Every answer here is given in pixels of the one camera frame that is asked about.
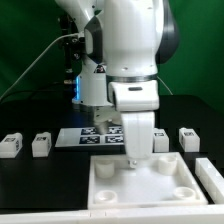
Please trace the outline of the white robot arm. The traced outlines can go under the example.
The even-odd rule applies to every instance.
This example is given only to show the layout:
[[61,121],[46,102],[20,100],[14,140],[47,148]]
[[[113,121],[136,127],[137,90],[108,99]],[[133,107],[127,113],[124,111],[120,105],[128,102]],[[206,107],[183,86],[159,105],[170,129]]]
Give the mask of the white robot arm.
[[85,38],[85,62],[105,68],[109,108],[94,123],[120,121],[129,165],[153,151],[159,108],[157,66],[172,57],[179,32],[169,0],[55,0]]

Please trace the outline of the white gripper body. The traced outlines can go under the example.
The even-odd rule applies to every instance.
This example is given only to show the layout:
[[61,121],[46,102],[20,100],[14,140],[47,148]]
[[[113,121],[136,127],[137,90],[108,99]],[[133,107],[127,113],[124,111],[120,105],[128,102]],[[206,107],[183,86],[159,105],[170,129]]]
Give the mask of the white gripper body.
[[121,114],[124,145],[131,160],[148,159],[153,150],[154,112],[124,112]]

